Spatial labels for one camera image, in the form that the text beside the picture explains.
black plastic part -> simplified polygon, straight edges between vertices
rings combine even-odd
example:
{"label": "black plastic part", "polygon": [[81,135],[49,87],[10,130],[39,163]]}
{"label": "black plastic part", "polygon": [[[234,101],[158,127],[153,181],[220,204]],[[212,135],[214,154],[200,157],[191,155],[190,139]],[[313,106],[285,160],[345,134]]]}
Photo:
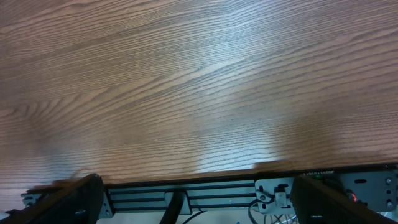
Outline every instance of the black plastic part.
{"label": "black plastic part", "polygon": [[301,224],[397,223],[306,176],[295,178],[290,197]]}
{"label": "black plastic part", "polygon": [[90,174],[35,205],[13,213],[0,224],[95,224],[103,195],[101,177]]}
{"label": "black plastic part", "polygon": [[174,192],[172,200],[164,213],[160,224],[175,224],[184,203],[184,193]]}

wood grain surface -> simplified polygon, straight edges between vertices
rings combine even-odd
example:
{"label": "wood grain surface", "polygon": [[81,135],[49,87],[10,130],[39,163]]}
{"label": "wood grain surface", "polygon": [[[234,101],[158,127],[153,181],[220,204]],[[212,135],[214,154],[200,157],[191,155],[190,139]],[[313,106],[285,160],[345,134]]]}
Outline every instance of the wood grain surface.
{"label": "wood grain surface", "polygon": [[397,162],[397,11],[0,1],[0,210],[92,172],[120,183]]}

wooden desk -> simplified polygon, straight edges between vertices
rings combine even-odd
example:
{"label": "wooden desk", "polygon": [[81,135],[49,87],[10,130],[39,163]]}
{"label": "wooden desk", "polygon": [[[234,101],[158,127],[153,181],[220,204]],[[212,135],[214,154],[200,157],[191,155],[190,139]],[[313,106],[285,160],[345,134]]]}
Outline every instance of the wooden desk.
{"label": "wooden desk", "polygon": [[0,210],[92,172],[119,183],[398,161],[397,11],[1,1]]}

wire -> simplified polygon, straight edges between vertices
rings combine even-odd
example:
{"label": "wire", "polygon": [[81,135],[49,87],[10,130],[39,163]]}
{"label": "wire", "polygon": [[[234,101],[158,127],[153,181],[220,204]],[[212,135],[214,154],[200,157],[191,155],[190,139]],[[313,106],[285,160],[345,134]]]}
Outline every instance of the wire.
{"label": "wire", "polygon": [[191,217],[189,217],[189,218],[188,218],[185,222],[183,222],[182,224],[187,224],[189,221],[191,221],[192,218],[195,218],[195,217],[197,217],[198,215],[203,214],[203,213],[205,213],[205,212],[206,212],[206,211],[200,211],[200,212],[198,212],[198,213],[192,215]]}
{"label": "wire", "polygon": [[258,199],[254,199],[252,202],[250,202],[249,207],[248,207],[248,215],[249,215],[251,223],[253,223],[253,224],[258,224],[258,223],[255,221],[255,219],[251,215],[250,208],[253,207],[253,205],[256,205],[259,202],[261,202],[261,201],[258,200]]}
{"label": "wire", "polygon": [[253,207],[254,205],[258,204],[258,203],[264,203],[264,204],[266,204],[266,205],[269,205],[269,204],[272,203],[272,202],[274,202],[274,199],[273,199],[273,198],[270,199],[268,202],[263,202],[263,201],[258,200],[258,199],[254,199],[252,202],[250,202],[250,204],[249,204],[249,206],[248,206],[248,215],[249,215],[249,218],[250,218],[251,223],[253,223],[253,224],[258,224],[258,223],[256,222],[256,220],[253,218],[253,216],[251,215],[250,208]]}

metal panel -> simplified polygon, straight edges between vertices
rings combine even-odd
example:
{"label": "metal panel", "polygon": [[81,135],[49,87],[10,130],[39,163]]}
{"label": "metal panel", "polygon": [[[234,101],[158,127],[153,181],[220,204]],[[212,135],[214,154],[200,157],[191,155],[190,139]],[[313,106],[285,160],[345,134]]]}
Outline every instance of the metal panel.
{"label": "metal panel", "polygon": [[111,194],[111,200],[148,200],[153,198],[164,198],[165,192],[137,193],[137,194]]}
{"label": "metal panel", "polygon": [[106,196],[106,193],[104,192],[104,202],[101,207],[101,211],[99,213],[98,219],[100,218],[112,218],[114,213],[112,212],[111,206],[108,202],[108,197]]}
{"label": "metal panel", "polygon": [[213,199],[196,199],[189,200],[191,206],[196,205],[232,205],[232,204],[249,204],[256,197],[237,197],[237,198],[213,198]]}
{"label": "metal panel", "polygon": [[214,182],[205,184],[184,184],[184,185],[165,185],[165,186],[155,186],[155,187],[133,187],[133,188],[123,188],[123,189],[109,189],[110,194],[118,194],[121,192],[132,192],[132,191],[151,191],[151,190],[168,190],[168,189],[185,189],[185,188],[195,188],[195,187],[221,187],[225,185],[254,185],[254,180],[240,180],[240,181],[227,181],[227,182]]}
{"label": "metal panel", "polygon": [[[390,212],[396,207],[396,176],[391,171],[341,174],[345,189],[352,190],[357,199],[367,203],[368,208],[376,212]],[[366,183],[355,183],[355,180],[366,180]]]}
{"label": "metal panel", "polygon": [[254,194],[254,187],[235,187],[227,189],[210,189],[210,190],[188,190],[189,197],[210,196],[210,195],[233,195],[233,194]]}
{"label": "metal panel", "polygon": [[150,208],[167,207],[166,201],[159,202],[118,202],[113,203],[114,208]]}

